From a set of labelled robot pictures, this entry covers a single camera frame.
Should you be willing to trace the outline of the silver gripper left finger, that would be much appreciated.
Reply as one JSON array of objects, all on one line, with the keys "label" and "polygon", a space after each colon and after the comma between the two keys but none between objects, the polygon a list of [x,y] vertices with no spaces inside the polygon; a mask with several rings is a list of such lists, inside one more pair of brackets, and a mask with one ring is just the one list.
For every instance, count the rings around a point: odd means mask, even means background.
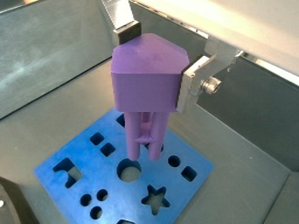
[{"label": "silver gripper left finger", "polygon": [[112,37],[118,46],[141,35],[141,24],[134,20],[128,0],[100,0],[108,21],[112,25]]}]

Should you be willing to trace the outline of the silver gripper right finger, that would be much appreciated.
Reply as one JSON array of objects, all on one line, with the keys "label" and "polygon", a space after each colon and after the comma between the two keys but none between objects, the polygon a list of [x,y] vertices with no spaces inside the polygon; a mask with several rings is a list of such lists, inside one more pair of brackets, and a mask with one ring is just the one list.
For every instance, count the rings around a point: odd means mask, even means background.
[{"label": "silver gripper right finger", "polygon": [[176,110],[181,113],[187,106],[188,99],[197,97],[201,93],[213,95],[221,81],[213,77],[225,69],[239,55],[239,49],[219,39],[208,36],[204,52],[209,57],[201,55],[181,70],[181,86],[176,102]]}]

